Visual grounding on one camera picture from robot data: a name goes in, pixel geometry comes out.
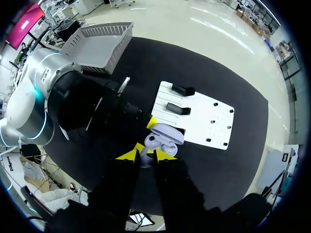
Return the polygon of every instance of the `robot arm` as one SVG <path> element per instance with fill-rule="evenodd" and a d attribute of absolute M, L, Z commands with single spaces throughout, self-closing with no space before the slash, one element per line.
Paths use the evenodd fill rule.
<path fill-rule="evenodd" d="M 54 135 L 54 125 L 45 110 L 55 83 L 69 72 L 81 74 L 81 67 L 65 56 L 49 49 L 39 49 L 28 58 L 20 84 L 12 94 L 6 118 L 0 120 L 0 145 L 48 144 Z"/>

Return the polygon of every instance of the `gray basket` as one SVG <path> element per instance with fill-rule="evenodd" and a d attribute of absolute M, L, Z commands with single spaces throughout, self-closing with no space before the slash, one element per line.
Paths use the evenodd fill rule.
<path fill-rule="evenodd" d="M 83 70 L 112 74 L 132 39 L 132 22 L 106 23 L 79 28 L 60 53 Z"/>

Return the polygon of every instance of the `white plate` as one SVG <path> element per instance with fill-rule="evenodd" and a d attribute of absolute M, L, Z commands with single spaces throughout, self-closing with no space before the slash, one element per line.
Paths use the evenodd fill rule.
<path fill-rule="evenodd" d="M 234 108 L 198 92 L 193 96 L 183 97 L 172 91 L 172 85 L 161 82 L 152 115 L 159 123 L 184 129 L 185 141 L 226 150 L 232 132 Z M 166 110 L 169 102 L 182 108 L 191 108 L 191 114 L 182 116 Z"/>

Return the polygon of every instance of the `black table surface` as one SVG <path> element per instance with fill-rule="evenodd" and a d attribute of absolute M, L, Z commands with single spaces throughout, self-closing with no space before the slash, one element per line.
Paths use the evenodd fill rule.
<path fill-rule="evenodd" d="M 197 92 L 235 108 L 227 150 L 185 142 L 179 146 L 178 157 L 186 161 L 191 178 L 205 196 L 206 208 L 226 209 L 241 200 L 255 176 L 264 149 L 268 101 L 225 66 L 187 49 L 145 38 L 133 37 L 110 78 L 122 81 L 125 77 L 131 81 L 124 97 L 150 113 L 161 81 L 195 87 Z M 55 136 L 45 150 L 72 178 L 93 189 L 108 157 L 126 150 L 109 138 L 89 147 L 83 143 L 83 135 L 78 135 L 82 142 L 77 143 L 77 134 L 67 141 L 59 127 L 55 127 Z M 161 214 L 153 168 L 140 170 L 132 208 Z"/>

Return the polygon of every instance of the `shiny floor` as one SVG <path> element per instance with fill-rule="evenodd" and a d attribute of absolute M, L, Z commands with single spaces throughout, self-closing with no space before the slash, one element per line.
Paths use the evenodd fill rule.
<path fill-rule="evenodd" d="M 282 151 L 288 143 L 288 94 L 280 67 L 268 46 L 233 9 L 217 0 L 137 0 L 119 9 L 103 4 L 77 18 L 85 19 L 86 24 L 132 21 L 133 36 L 178 45 L 209 57 L 255 87 L 269 102 L 265 149 L 247 193 L 260 191 L 255 184 L 268 150 Z M 58 179 L 65 187 L 72 182 L 65 173 L 58 175 Z"/>

